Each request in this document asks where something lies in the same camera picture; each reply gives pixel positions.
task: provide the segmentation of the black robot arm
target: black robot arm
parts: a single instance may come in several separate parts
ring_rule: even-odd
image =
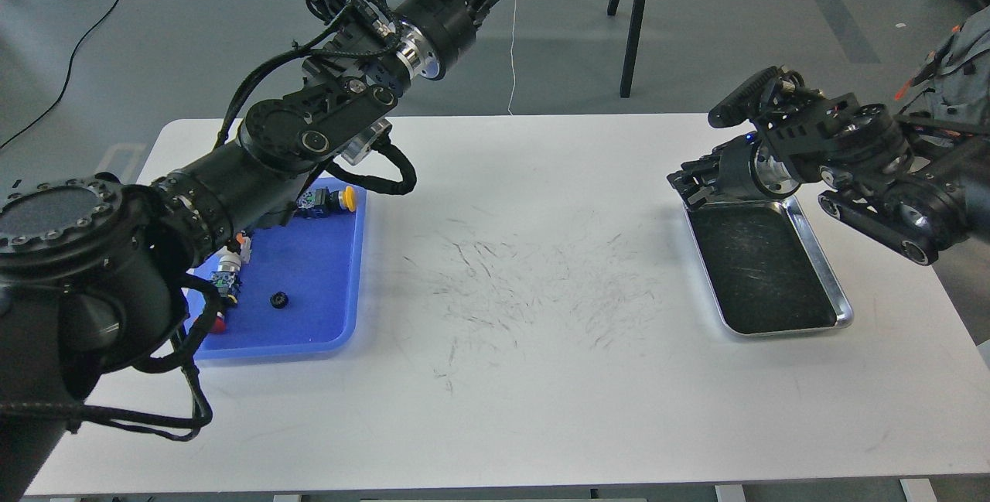
[[[240,230],[285,224],[324,170],[371,191],[410,192],[415,171],[383,115],[417,75],[446,75],[495,1],[407,0],[392,12],[381,0],[306,0],[326,29],[244,79],[210,153],[151,186],[98,174],[9,192],[0,205],[0,502],[19,499],[60,436],[82,422],[185,441],[211,421],[192,357],[220,297],[187,270]],[[251,91],[293,59],[304,60],[302,89],[253,104],[228,142]],[[401,181],[335,163],[371,151]],[[188,332],[183,288],[206,299]],[[166,341],[172,353],[153,357]],[[84,403],[102,374],[128,366],[181,369],[191,416]]]
[[[780,67],[708,113],[715,128],[747,119],[754,131],[669,175],[689,210],[784,198],[824,181],[826,213],[919,265],[990,234],[990,128],[891,115],[853,94],[828,99]]]

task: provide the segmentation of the gray backpack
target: gray backpack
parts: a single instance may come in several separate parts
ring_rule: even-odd
[[[901,113],[990,125],[990,8],[970,16],[929,54],[907,87],[926,85]]]

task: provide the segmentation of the metal tray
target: metal tray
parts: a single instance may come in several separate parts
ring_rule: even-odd
[[[722,322],[740,336],[845,328],[852,307],[794,196],[687,212]]]

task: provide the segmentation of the white cable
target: white cable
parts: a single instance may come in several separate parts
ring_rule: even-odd
[[[512,40],[509,42],[509,66],[512,67],[512,92],[509,93],[509,104],[505,107],[512,113],[512,100],[516,97],[516,14],[519,12],[519,0],[512,0]]]

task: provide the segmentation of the white table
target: white table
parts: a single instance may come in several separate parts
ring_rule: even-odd
[[[85,425],[29,494],[990,473],[990,372],[933,271],[828,219],[819,188],[799,197],[851,328],[722,328],[665,175],[739,129],[700,114],[394,124],[420,184],[369,201],[353,339],[324,360],[205,368],[216,420],[194,442]],[[218,125],[167,125],[141,181]],[[184,415],[187,397],[178,374],[124,371],[90,401]]]

